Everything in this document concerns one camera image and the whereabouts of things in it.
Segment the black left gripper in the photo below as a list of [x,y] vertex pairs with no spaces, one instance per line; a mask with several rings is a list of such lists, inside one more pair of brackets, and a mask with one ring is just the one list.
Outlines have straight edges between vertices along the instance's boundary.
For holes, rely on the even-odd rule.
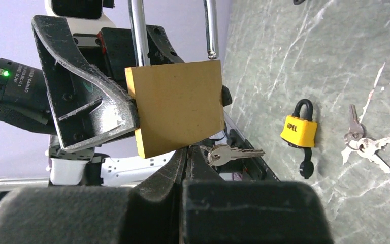
[[[46,15],[34,16],[31,25],[64,151],[93,148],[139,127],[134,100],[115,82],[136,65],[130,29],[72,34],[65,18]],[[184,63],[162,26],[146,30],[151,65]]]

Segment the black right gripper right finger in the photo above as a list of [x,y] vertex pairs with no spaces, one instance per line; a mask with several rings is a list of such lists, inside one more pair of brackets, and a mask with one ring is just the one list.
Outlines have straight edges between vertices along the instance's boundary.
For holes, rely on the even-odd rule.
[[182,243],[333,243],[319,196],[298,181],[225,181],[181,150]]

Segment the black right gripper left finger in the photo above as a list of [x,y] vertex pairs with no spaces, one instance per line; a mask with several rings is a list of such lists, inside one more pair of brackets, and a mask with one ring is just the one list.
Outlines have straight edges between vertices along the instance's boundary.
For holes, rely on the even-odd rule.
[[179,243],[187,148],[133,188],[21,188],[0,202],[0,243]]

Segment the small silver keys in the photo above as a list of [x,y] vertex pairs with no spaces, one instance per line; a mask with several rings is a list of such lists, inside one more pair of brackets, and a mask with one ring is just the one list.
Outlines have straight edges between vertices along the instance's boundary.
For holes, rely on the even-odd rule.
[[239,149],[227,144],[215,145],[212,148],[201,146],[200,148],[208,152],[207,161],[209,166],[223,166],[229,161],[261,157],[265,154],[262,149]]

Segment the large brass padlock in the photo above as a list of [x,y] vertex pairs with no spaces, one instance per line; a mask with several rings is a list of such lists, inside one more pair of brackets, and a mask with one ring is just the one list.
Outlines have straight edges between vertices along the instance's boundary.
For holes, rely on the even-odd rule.
[[128,93],[136,100],[138,154],[151,158],[208,138],[224,128],[216,2],[204,1],[207,61],[150,64],[142,1],[129,1],[136,65],[125,69]]

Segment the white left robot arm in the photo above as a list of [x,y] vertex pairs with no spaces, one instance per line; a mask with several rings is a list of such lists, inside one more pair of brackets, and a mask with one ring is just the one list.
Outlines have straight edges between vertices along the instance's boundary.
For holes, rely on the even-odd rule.
[[0,121],[50,135],[49,182],[107,187],[142,181],[176,150],[225,129],[232,103],[218,59],[216,2],[204,1],[208,60],[184,62],[143,1],[130,29],[113,1],[46,1],[31,20],[41,68],[0,59]]

